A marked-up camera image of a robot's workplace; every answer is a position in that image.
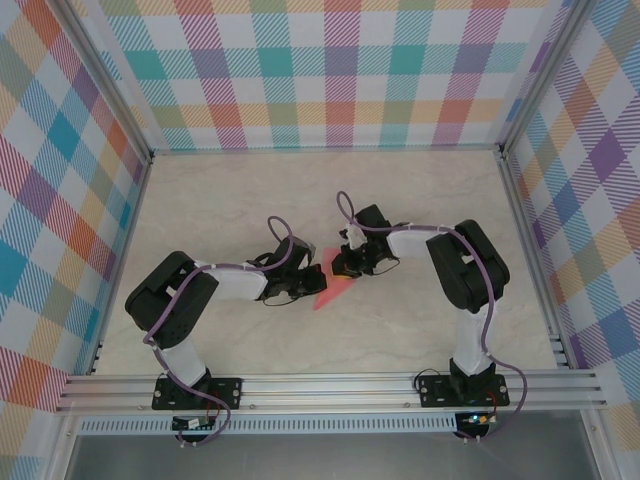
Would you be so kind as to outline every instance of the marble surface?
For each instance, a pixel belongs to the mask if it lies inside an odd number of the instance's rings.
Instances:
[[[157,158],[97,373],[160,372],[124,302],[171,251],[213,263],[254,258],[275,247],[266,226],[275,214],[321,259],[342,243],[334,201],[341,189],[356,210],[377,203],[392,223],[477,220],[511,271],[493,352],[522,368],[555,367],[493,154],[389,151]],[[445,370],[455,349],[456,312],[430,262],[406,260],[318,311],[313,304],[210,302],[194,329],[196,347],[223,374]]]

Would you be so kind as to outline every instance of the purple cable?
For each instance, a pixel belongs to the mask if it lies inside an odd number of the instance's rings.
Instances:
[[[340,201],[340,197],[345,198],[345,200],[349,204],[349,209],[351,210],[351,213],[347,213],[347,211],[344,209]],[[490,432],[485,436],[485,438],[488,436],[495,436],[499,432],[502,432],[505,429],[505,427],[509,425],[509,423],[511,423],[511,421],[516,417],[516,415],[520,413],[520,411],[522,410],[522,407],[524,406],[524,402],[527,399],[529,385],[527,383],[527,377],[522,370],[520,370],[518,367],[514,365],[510,365],[508,363],[498,360],[489,352],[489,349],[487,347],[487,334],[489,332],[489,326],[491,325],[491,320],[493,318],[493,311],[495,309],[496,300],[493,292],[493,285],[491,284],[491,278],[489,277],[489,272],[487,272],[487,269],[484,266],[484,263],[482,262],[480,255],[478,255],[478,252],[475,251],[475,249],[471,246],[469,241],[466,238],[464,238],[464,236],[458,233],[455,229],[446,227],[446,226],[402,225],[397,227],[366,227],[360,224],[356,220],[353,202],[351,201],[351,198],[349,198],[349,195],[347,195],[347,193],[343,190],[340,190],[336,195],[336,203],[338,204],[338,209],[340,210],[340,213],[342,213],[342,215],[345,216],[345,218],[349,221],[351,225],[355,225],[360,230],[369,231],[369,232],[397,232],[400,230],[423,230],[423,231],[430,231],[430,232],[446,232],[446,233],[450,233],[451,235],[456,237],[456,239],[460,240],[460,243],[462,243],[467,249],[467,251],[471,254],[471,257],[475,260],[476,264],[478,265],[478,268],[480,269],[480,273],[482,274],[484,283],[487,286],[487,293],[489,294],[489,306],[487,308],[487,318],[482,328],[482,335],[480,336],[480,346],[482,347],[482,351],[487,356],[487,358],[489,358],[492,362],[494,362],[497,365],[500,365],[503,368],[508,368],[509,370],[513,370],[518,375],[520,375],[520,378],[522,379],[522,397],[520,398],[520,401],[518,402],[516,409],[513,411],[513,414],[507,419],[507,421],[502,425],[502,427],[500,427],[498,430],[494,430]]]
[[[237,265],[233,263],[220,263],[215,265],[215,268],[234,268],[239,270],[246,270],[248,272],[266,272],[283,265],[289,259],[289,256],[291,255],[291,252],[293,250],[293,231],[291,230],[291,227],[289,226],[289,224],[285,222],[282,218],[274,215],[270,216],[267,219],[267,225],[269,226],[269,230],[271,230],[271,233],[273,234],[273,236],[279,242],[281,242],[282,240],[280,239],[280,237],[278,237],[278,235],[276,234],[273,228],[273,225],[271,224],[273,220],[279,221],[287,230],[286,238],[289,240],[289,246],[287,248],[287,253],[284,255],[284,257],[282,257],[281,260],[277,261],[273,265],[269,265],[266,267],[247,267],[244,265]],[[229,425],[229,421],[231,420],[231,409],[229,408],[229,405],[227,405],[224,401],[220,400],[219,398],[216,398],[212,395],[208,395],[194,388],[191,388],[189,385],[187,385],[186,383],[183,383],[178,377],[176,377],[173,374],[173,372],[169,369],[169,365],[167,365],[167,362],[165,362],[164,358],[162,358],[162,355],[160,355],[159,348],[156,345],[155,341],[153,340],[153,336],[158,332],[158,330],[160,330],[162,325],[164,325],[164,323],[167,321],[167,318],[169,318],[169,314],[171,313],[171,310],[173,310],[173,307],[175,306],[176,302],[180,298],[180,295],[182,295],[182,293],[184,292],[185,288],[187,288],[187,285],[189,285],[191,280],[193,280],[193,278],[199,273],[205,272],[207,270],[211,270],[212,268],[214,268],[213,265],[203,265],[201,267],[196,268],[191,273],[189,273],[189,275],[185,277],[185,279],[182,281],[182,283],[178,287],[178,290],[176,290],[176,293],[173,295],[173,298],[169,301],[167,308],[165,308],[164,312],[162,312],[162,315],[160,315],[160,318],[158,319],[158,321],[153,325],[153,327],[151,327],[151,329],[147,332],[147,334],[142,339],[142,343],[149,345],[153,348],[153,353],[156,359],[158,360],[158,363],[160,363],[162,368],[166,371],[167,377],[169,377],[174,383],[176,383],[183,390],[186,390],[187,392],[193,395],[197,395],[199,397],[204,398],[205,400],[209,400],[210,402],[213,402],[216,405],[219,405],[220,407],[224,408],[227,413],[224,423],[215,432],[211,433],[204,440],[200,442],[188,443],[182,438],[182,431],[178,432],[178,438],[180,439],[180,441],[183,442],[182,444],[183,445],[188,444],[193,447],[196,447],[198,445],[205,445],[211,442],[212,440],[214,440],[215,438],[217,438],[222,433],[222,431],[225,428],[227,428],[227,426]]]

